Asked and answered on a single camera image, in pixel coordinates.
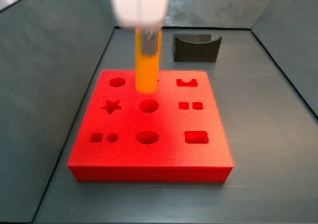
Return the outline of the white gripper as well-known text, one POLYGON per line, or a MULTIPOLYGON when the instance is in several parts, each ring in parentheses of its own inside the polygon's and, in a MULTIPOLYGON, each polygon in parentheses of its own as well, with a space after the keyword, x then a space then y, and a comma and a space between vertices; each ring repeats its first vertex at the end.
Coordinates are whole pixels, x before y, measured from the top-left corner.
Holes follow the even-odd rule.
POLYGON ((141 32, 141 54, 154 56, 158 50, 158 31, 168 11, 168 0, 110 0, 114 18, 122 28, 141 32))

